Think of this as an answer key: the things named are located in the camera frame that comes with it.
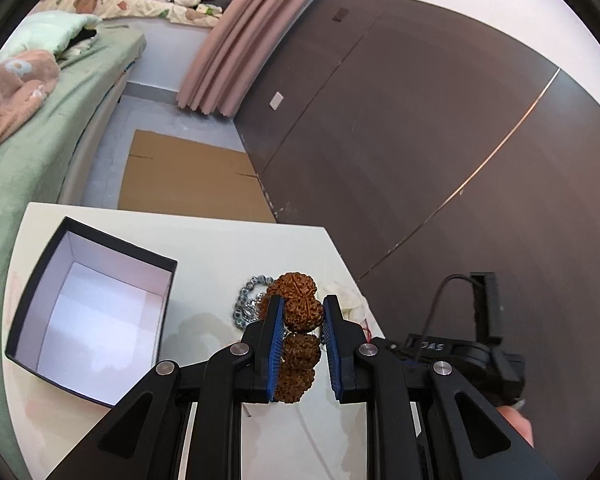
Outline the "person's right hand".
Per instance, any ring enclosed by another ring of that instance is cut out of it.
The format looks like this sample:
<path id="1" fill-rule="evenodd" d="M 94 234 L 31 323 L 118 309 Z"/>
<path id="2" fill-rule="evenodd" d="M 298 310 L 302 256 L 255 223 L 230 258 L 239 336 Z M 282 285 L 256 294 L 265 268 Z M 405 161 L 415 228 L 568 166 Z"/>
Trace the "person's right hand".
<path id="1" fill-rule="evenodd" d="M 531 446 L 534 446 L 532 423 L 527 417 L 521 414 L 520 410 L 524 407 L 524 400 L 516 402 L 514 405 L 501 405 L 496 409 L 508 421 L 509 425 L 518 431 L 518 434 L 524 438 Z"/>

